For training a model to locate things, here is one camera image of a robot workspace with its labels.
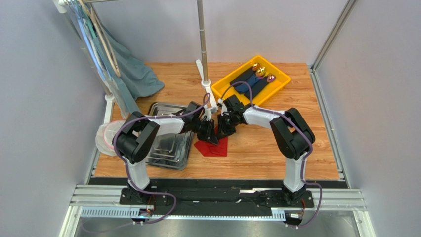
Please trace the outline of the red paper napkin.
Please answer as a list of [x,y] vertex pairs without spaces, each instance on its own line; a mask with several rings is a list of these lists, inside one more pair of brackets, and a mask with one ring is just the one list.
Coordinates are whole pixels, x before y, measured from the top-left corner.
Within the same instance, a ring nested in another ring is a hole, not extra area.
[[194,147],[205,157],[226,157],[228,154],[228,137],[221,138],[218,141],[218,145],[197,141]]

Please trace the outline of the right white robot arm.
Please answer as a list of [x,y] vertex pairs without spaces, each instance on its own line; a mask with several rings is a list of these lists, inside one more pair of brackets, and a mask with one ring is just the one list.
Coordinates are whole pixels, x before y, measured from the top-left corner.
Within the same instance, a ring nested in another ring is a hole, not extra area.
[[244,105],[233,95],[218,104],[219,138],[228,137],[236,132],[240,124],[256,125],[273,132],[277,146],[285,161],[285,177],[280,199],[287,205],[300,201],[306,191],[306,160],[313,151],[315,135],[296,108],[286,111],[264,109],[254,104]]

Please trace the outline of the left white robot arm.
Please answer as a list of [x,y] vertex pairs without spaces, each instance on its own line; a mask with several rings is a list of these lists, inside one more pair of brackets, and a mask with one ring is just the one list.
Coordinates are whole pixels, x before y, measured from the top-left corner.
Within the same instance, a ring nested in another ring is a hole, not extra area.
[[196,102],[180,112],[168,116],[146,116],[134,112],[113,138],[116,155],[124,162],[127,173],[127,191],[123,192],[123,202],[132,201],[146,204],[155,193],[150,191],[146,157],[157,136],[193,132],[200,141],[218,145],[214,121],[203,118],[205,106]]

